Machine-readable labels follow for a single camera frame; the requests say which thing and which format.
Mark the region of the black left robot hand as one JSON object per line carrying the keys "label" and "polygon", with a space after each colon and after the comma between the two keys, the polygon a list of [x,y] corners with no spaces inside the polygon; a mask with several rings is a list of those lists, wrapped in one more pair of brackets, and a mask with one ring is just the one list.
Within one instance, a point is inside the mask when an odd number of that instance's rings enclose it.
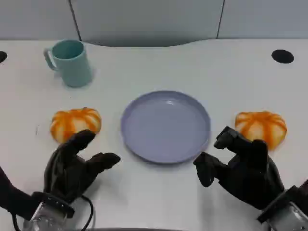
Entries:
{"label": "black left robot hand", "polygon": [[98,153],[84,160],[84,150],[96,134],[88,129],[74,134],[51,155],[44,172],[44,192],[73,203],[88,189],[96,177],[111,169],[121,158],[114,153]]}

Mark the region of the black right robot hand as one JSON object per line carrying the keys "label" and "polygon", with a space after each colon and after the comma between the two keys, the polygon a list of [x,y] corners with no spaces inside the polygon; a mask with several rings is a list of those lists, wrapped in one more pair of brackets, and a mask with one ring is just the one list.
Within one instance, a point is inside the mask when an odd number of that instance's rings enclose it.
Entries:
{"label": "black right robot hand", "polygon": [[265,209],[284,191],[278,169],[263,140],[250,141],[238,131],[225,127],[217,136],[214,147],[226,148],[235,156],[224,164],[202,152],[193,164],[204,187],[218,179],[227,192],[259,210]]}

